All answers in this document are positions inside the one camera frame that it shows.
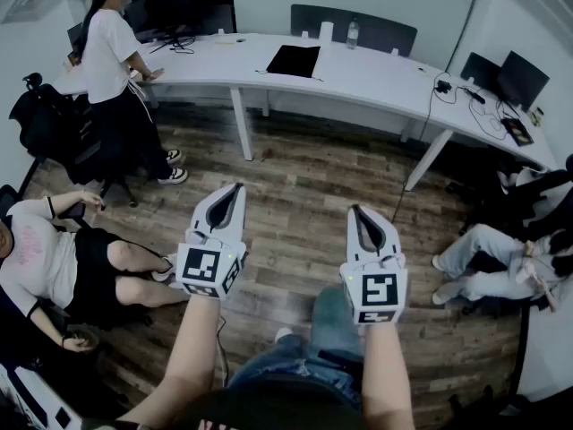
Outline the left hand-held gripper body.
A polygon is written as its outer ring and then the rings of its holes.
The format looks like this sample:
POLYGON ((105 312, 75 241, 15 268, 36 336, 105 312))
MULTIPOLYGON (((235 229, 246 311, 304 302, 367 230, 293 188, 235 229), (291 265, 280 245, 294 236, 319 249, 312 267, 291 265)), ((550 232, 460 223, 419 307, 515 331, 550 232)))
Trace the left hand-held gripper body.
POLYGON ((244 268, 243 231, 188 228, 177 250, 175 286, 190 295, 225 300, 244 268))

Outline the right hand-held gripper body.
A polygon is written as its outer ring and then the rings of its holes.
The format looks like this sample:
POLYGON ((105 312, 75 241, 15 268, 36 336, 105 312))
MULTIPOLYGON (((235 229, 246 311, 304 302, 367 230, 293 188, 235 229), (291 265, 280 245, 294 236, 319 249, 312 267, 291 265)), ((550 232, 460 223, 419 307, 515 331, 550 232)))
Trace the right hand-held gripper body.
POLYGON ((349 245, 339 271, 356 325, 398 321, 408 291, 406 257, 399 245, 374 252, 349 245))

